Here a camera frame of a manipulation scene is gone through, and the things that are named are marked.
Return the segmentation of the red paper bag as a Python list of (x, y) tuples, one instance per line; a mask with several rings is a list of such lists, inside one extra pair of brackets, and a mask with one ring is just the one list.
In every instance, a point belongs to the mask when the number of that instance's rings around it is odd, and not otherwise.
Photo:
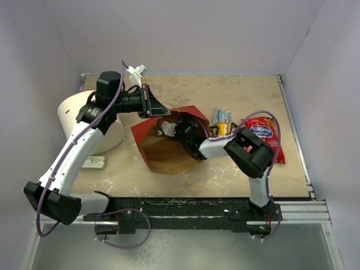
[(162, 122), (177, 123), (180, 120), (195, 119), (198, 125), (196, 134), (205, 138), (209, 130), (209, 121), (206, 116), (194, 105), (174, 107), (172, 114), (149, 118), (131, 127), (131, 131), (139, 152), (154, 173), (165, 175), (182, 174), (186, 182), (202, 188), (207, 182), (205, 169), (201, 167), (201, 160), (196, 160), (185, 150), (183, 145), (174, 137), (158, 136), (157, 131)]

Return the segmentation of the purple candy pack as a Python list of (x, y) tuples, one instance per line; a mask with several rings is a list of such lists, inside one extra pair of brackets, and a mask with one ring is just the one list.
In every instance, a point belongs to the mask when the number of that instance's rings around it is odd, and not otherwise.
[(218, 137), (218, 133), (219, 133), (219, 128), (214, 125), (214, 126), (210, 126), (210, 136), (211, 138), (216, 138)]

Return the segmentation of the white blue snack wrapper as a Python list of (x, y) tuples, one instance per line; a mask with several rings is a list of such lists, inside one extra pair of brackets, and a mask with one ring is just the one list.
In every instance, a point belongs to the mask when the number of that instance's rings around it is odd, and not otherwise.
[(232, 123), (232, 115), (230, 110), (222, 111), (219, 108), (214, 109), (214, 115), (213, 115), (213, 123)]

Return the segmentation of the yellow snack pack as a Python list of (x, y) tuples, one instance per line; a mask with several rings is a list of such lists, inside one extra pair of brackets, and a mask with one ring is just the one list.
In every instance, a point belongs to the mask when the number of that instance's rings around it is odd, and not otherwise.
[(224, 137), (228, 135), (230, 125), (227, 122), (217, 122), (216, 126), (218, 128), (217, 137)]

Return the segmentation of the brown green candy pack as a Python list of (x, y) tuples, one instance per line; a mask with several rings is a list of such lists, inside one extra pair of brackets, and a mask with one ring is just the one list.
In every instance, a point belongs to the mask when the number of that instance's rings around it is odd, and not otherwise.
[(238, 125), (236, 123), (232, 122), (230, 124), (230, 128), (229, 128), (229, 135), (234, 134), (237, 127), (238, 127)]

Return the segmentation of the small white green box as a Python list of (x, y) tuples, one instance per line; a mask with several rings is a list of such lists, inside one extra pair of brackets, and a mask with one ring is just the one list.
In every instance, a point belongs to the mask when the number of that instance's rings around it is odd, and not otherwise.
[(89, 156), (82, 165), (82, 169), (90, 170), (104, 170), (105, 167), (106, 158), (104, 156)]

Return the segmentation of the red cookie snack bag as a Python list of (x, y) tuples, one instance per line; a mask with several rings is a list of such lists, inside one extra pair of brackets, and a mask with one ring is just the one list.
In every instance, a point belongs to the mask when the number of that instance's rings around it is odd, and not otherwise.
[(270, 117), (253, 117), (248, 119), (244, 126), (251, 130), (255, 135), (269, 144), (274, 152), (278, 148), (278, 130), (276, 122)]

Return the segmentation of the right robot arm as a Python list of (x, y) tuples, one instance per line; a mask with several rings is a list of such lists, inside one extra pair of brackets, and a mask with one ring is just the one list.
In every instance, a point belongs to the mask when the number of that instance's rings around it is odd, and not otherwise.
[(200, 137), (193, 124), (182, 122), (175, 125), (174, 138), (196, 160), (229, 156), (249, 177), (251, 216), (256, 220), (263, 220), (270, 214), (268, 178), (278, 150), (274, 150), (246, 127), (241, 127), (228, 138), (210, 140)]

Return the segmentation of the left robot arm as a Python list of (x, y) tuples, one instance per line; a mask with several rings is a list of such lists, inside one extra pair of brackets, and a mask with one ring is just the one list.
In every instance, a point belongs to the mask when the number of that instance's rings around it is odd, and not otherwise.
[(171, 111), (155, 98), (149, 85), (134, 85), (126, 91), (120, 73), (101, 73), (95, 92), (80, 108), (73, 131), (56, 160), (37, 182), (28, 182), (24, 187), (24, 194), (36, 211), (37, 223), (41, 215), (65, 225), (79, 215), (96, 213), (104, 221), (115, 216), (116, 207), (109, 203), (107, 195), (71, 192), (85, 160), (120, 113), (137, 113), (146, 119), (168, 116)]

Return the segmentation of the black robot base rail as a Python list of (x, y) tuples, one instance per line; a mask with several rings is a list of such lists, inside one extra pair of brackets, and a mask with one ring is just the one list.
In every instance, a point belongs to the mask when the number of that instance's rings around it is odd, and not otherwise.
[(112, 197), (104, 215), (85, 221), (114, 222), (121, 234), (137, 229), (230, 230), (268, 235), (271, 223), (282, 220), (279, 204), (259, 208), (247, 197)]

